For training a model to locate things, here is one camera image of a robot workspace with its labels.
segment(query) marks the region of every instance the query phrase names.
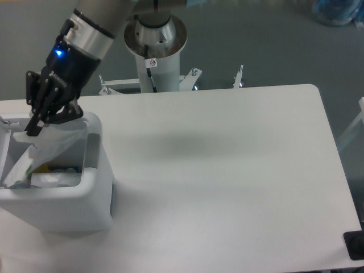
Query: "white bin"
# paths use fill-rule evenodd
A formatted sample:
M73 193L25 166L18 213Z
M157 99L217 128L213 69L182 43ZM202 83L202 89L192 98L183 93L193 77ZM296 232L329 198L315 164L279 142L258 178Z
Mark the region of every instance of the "white bin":
M23 131L30 120L28 114L0 115L12 123L12 133ZM80 166L80 183L62 188L3 188L0 189L0 207L43 231L108 229L112 224L114 176L102 145L101 122L92 113L85 113L83 118L68 122L67 126L72 125L72 122L87 127L85 137L50 164ZM2 159L6 159L3 172L0 172L0 181L29 146L13 139L9 141L8 136L6 130L0 127L0 164Z

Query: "white table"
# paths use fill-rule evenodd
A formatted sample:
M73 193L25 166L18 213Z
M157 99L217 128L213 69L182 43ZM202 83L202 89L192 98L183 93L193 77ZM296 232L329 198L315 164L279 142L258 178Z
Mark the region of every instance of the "white table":
M312 85L82 97L117 181L111 230L42 233L0 210L1 273L357 267L359 230ZM29 111L2 101L0 112Z

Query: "robotic arm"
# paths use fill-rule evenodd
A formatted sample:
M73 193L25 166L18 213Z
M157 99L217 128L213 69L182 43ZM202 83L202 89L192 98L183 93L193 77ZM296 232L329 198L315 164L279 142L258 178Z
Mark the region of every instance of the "robotic arm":
M37 136L44 124L60 124L83 116L77 100L81 89L106 55L119 29L134 14L188 7L204 0L79 0L64 22L38 74L26 75L26 99L33 116L27 135Z

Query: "blue led light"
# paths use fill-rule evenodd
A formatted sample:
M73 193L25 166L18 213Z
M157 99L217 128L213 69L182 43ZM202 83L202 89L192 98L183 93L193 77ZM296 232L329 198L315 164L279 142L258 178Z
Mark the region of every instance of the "blue led light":
M63 51L60 51L60 50L56 50L56 53L57 53L58 57L63 55Z

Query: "blue object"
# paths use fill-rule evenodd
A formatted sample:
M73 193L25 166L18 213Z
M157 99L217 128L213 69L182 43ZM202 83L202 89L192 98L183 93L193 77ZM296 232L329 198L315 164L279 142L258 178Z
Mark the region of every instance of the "blue object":
M56 50L56 53L57 53L58 57L61 57L63 55L63 51L60 51L60 50Z
M329 26L343 26L357 15L363 0L315 0L312 11L317 20Z

